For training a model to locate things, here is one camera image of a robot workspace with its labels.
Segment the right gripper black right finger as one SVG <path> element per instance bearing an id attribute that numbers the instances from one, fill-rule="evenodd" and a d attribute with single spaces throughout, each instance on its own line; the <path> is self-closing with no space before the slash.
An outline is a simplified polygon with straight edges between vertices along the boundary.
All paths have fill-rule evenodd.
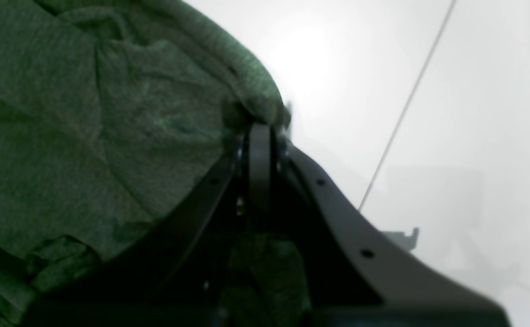
<path id="1" fill-rule="evenodd" d="M 311 310 L 305 327 L 508 327 L 504 309 L 400 249 L 280 130 L 272 203 L 297 246 Z"/>

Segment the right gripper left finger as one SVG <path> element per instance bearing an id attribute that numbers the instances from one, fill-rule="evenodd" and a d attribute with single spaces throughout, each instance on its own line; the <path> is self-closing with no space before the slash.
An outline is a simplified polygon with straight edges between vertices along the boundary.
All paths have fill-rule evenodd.
<path id="1" fill-rule="evenodd" d="M 88 273 L 36 300 L 25 327 L 229 327 L 219 306 L 227 262 L 244 228 L 237 200 L 248 137 L 144 238 Z"/>

